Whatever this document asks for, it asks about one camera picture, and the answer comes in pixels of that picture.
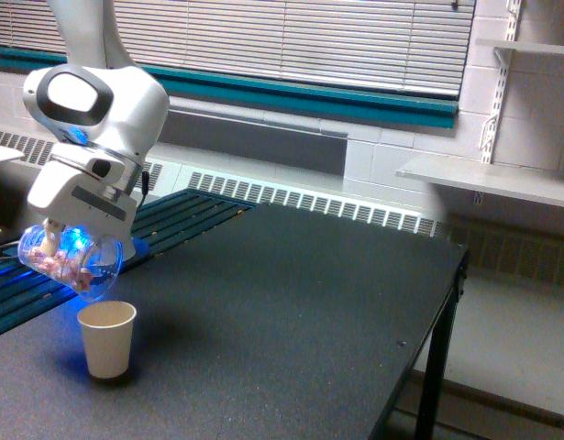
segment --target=white radiator vent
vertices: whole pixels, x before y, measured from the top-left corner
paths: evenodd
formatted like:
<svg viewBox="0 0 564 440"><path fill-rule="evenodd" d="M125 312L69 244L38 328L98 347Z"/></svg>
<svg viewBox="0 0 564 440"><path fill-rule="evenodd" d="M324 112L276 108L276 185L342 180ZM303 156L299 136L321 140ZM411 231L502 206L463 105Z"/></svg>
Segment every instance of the white radiator vent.
<svg viewBox="0 0 564 440"><path fill-rule="evenodd" d="M564 287L564 242L546 237L533 238L479 225L446 225L388 205L332 197L323 192L298 190L265 181L240 181L238 177L226 174L216 176L195 171L188 187L255 204L282 204L427 237L445 237L469 246L472 267Z"/></svg>
<svg viewBox="0 0 564 440"><path fill-rule="evenodd" d="M278 184L257 183L209 173L193 172L188 187L255 204L281 204L413 233L418 230L430 237L435 234L439 223L421 217L419 213L387 205L355 202L347 197L331 198L328 194L321 192L297 190Z"/></svg>
<svg viewBox="0 0 564 440"><path fill-rule="evenodd" d="M42 167L50 159L53 142L0 131L0 146L17 149L24 155L19 160Z"/></svg>
<svg viewBox="0 0 564 440"><path fill-rule="evenodd" d="M143 170L149 173L149 190L155 190L155 185L160 177L161 169L163 166L159 163L145 162L143 165ZM135 188L141 189L141 176L138 176L137 183L135 183Z"/></svg>

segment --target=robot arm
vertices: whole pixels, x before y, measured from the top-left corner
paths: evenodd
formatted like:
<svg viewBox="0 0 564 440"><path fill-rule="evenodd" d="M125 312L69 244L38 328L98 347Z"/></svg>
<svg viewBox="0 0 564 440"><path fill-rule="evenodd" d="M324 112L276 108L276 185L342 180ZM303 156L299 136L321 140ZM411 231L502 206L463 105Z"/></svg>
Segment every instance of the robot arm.
<svg viewBox="0 0 564 440"><path fill-rule="evenodd" d="M60 230L76 226L93 243L117 239L125 259L135 254L130 229L137 203L130 194L159 137L169 99L123 48L113 1L48 1L68 63L33 71L23 89L28 111L60 141L28 194L30 208L46 217L49 228L37 250L24 249L35 258L69 255ZM33 269L44 267L28 254L21 260Z"/></svg>

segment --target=table leg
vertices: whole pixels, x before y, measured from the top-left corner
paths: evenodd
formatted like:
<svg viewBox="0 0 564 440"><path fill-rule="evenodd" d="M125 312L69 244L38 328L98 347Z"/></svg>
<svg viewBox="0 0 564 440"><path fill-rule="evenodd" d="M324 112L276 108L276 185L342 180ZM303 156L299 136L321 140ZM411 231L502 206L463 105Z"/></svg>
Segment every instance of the table leg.
<svg viewBox="0 0 564 440"><path fill-rule="evenodd" d="M429 440L437 419L438 398L445 376L447 365L448 345L455 321L455 311L459 301L460 282L455 283L455 291L448 298L447 305L438 317L437 324L432 331L426 374L422 387L422 397L416 420L415 440Z"/></svg>

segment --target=window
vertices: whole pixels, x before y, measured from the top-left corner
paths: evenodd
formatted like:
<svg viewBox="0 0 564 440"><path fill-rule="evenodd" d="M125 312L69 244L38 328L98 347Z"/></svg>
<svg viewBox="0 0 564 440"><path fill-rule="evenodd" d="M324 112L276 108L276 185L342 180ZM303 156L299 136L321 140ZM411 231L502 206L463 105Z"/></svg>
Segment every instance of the window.
<svg viewBox="0 0 564 440"><path fill-rule="evenodd" d="M456 97L475 0L116 0L143 63ZM0 45L64 52L45 0L0 0Z"/></svg>
<svg viewBox="0 0 564 440"><path fill-rule="evenodd" d="M476 0L115 0L131 56L172 94L452 128ZM46 0L0 0L0 69L64 60Z"/></svg>

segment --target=clear plastic cup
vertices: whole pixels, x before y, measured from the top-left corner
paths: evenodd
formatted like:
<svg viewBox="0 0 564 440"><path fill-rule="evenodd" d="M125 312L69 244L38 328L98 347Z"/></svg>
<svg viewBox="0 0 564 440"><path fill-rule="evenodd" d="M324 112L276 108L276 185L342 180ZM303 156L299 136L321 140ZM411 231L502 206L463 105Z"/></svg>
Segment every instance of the clear plastic cup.
<svg viewBox="0 0 564 440"><path fill-rule="evenodd" d="M52 232L46 231L43 225L34 225L18 243L18 259L92 302L115 282L123 250L115 238L92 239L83 227L66 226Z"/></svg>

